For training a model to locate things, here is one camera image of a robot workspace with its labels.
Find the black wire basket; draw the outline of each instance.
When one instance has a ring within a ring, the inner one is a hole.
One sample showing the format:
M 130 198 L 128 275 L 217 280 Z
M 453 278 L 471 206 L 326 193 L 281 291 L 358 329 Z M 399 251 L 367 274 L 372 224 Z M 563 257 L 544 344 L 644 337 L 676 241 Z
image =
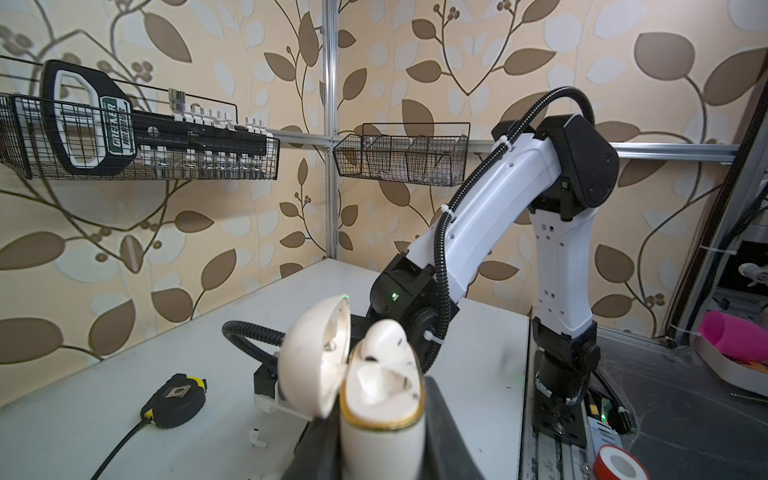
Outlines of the black wire basket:
M 455 125 L 465 127 L 467 134 L 387 135 L 373 125 Z M 435 187 L 452 187 L 464 181 L 469 145 L 467 123 L 363 124 L 359 131 L 362 134 L 349 134 L 333 148 L 333 159 L 342 177 Z
M 0 162 L 28 179 L 277 179 L 279 139 L 191 113 L 0 94 Z

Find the cable tie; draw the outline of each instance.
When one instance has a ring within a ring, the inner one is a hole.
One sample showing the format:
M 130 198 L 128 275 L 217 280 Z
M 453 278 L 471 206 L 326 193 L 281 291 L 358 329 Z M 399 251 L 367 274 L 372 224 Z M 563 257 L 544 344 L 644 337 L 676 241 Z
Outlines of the cable tie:
M 670 324 L 670 326 L 672 328 L 674 328 L 675 330 L 679 330 L 679 331 L 684 332 L 684 333 L 689 333 L 690 335 L 693 335 L 693 336 L 701 336 L 701 333 L 699 333 L 699 332 L 691 332 L 690 330 L 681 329 L 679 326 L 675 326 L 675 325 L 672 325 L 672 324 Z
M 453 214 L 454 214 L 453 210 L 451 210 L 451 207 L 449 207 L 448 205 L 446 205 L 446 204 L 440 205 L 440 210 L 442 210 L 444 212 L 448 212 L 448 215 L 453 217 Z
M 710 252 L 728 253 L 729 255 L 736 255 L 737 253 L 739 253 L 739 252 L 737 252 L 735 250 L 721 250 L 721 249 L 715 248 L 715 247 L 705 247 L 704 245 L 699 245 L 699 248 L 703 248 L 705 250 L 709 250 Z
M 502 135 L 498 138 L 498 141 L 500 141 L 503 144 L 507 144 L 507 151 L 512 151 L 512 143 L 509 141 L 506 135 Z
M 443 343 L 445 343 L 445 340 L 439 339 L 430 330 L 424 330 L 424 340 L 426 340 L 427 342 L 435 342 L 438 345 L 442 345 Z

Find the red tape roll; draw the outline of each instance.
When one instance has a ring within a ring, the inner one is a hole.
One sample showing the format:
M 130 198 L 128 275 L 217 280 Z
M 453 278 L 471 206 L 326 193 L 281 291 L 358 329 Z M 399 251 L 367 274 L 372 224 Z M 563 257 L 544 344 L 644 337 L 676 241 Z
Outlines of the red tape roll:
M 613 445 L 603 445 L 594 463 L 600 480 L 650 480 L 645 467 L 628 452 Z

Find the white earbud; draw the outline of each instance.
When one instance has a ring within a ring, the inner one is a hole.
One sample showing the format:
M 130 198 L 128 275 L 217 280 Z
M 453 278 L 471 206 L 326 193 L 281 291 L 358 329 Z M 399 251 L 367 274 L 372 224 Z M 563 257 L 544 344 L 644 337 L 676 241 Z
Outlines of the white earbud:
M 370 362 L 397 362 L 410 350 L 406 332 L 395 320 L 380 320 L 368 329 L 362 339 L 360 356 Z

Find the aluminum frame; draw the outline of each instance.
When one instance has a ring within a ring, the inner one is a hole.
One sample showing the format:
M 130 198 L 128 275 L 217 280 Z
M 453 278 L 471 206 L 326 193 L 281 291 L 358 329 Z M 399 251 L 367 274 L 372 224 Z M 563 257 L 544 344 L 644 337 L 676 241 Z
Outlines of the aluminum frame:
M 326 135 L 326 257 L 339 256 L 339 201 L 338 173 L 333 166 L 333 138 L 339 133 L 339 119 L 336 114 L 336 67 L 339 64 L 339 11 L 336 0 L 323 2 L 323 73 L 325 78 Z
M 275 137 L 285 142 L 316 145 L 318 147 L 333 147 L 342 138 L 338 135 L 300 134 L 297 132 L 270 130 Z M 493 140 L 470 140 L 469 153 L 490 153 Z M 621 158 L 636 158 L 638 160 L 669 160 L 669 161 L 706 161 L 720 164 L 731 164 L 739 145 L 712 144 L 651 144 L 651 143 L 611 143 Z

